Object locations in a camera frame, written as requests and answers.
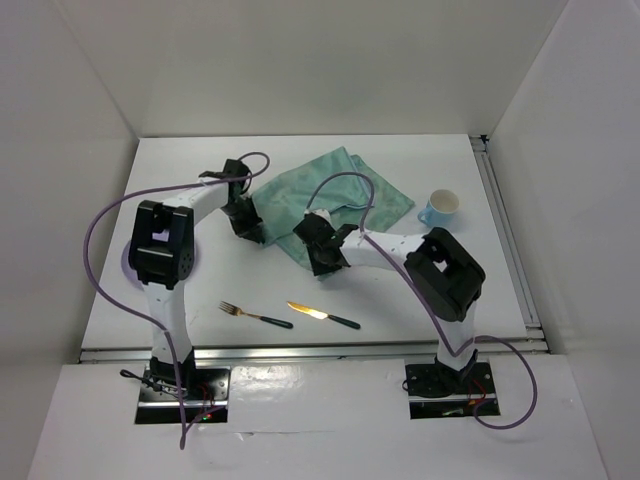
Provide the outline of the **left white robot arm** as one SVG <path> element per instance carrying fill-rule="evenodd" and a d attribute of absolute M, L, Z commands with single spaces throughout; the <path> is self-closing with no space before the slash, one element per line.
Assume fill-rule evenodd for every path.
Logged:
<path fill-rule="evenodd" d="M 245 158 L 228 159 L 222 171 L 206 171 L 198 184 L 161 202 L 144 200 L 136 211 L 128 262 L 142 284 L 149 315 L 164 326 L 153 336 L 151 376 L 176 399 L 197 387 L 185 307 L 186 280 L 198 259 L 197 224 L 220 210 L 237 237 L 265 242 L 263 220 L 247 195 L 252 172 Z"/>

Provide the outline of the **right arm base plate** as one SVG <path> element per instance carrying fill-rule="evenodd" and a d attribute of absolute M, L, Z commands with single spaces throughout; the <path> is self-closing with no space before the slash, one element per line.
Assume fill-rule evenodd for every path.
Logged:
<path fill-rule="evenodd" d="M 488 362 L 476 363 L 461 384 L 446 386 L 434 364 L 408 364 L 402 389 L 408 395 L 412 420 L 500 415 L 499 401 Z"/>

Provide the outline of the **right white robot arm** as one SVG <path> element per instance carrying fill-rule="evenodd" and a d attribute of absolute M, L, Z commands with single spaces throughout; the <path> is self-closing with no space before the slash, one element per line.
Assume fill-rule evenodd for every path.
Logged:
<path fill-rule="evenodd" d="M 475 313 L 486 273 L 446 229 L 400 235 L 354 224 L 336 229 L 325 216 L 308 212 L 293 233 L 307 249 L 316 276 L 350 267 L 398 273 L 427 311 L 439 336 L 436 379 L 460 391 L 477 361 Z"/>

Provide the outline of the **teal patterned cloth napkin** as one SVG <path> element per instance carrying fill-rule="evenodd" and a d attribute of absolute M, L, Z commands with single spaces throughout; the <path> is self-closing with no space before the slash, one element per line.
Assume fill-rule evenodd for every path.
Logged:
<path fill-rule="evenodd" d="M 251 195 L 263 220 L 266 246 L 276 245 L 302 268 L 311 268 L 306 247 L 294 234 L 307 206 L 329 212 L 335 228 L 359 224 L 385 232 L 414 207 L 415 202 L 340 147 L 285 171 Z"/>

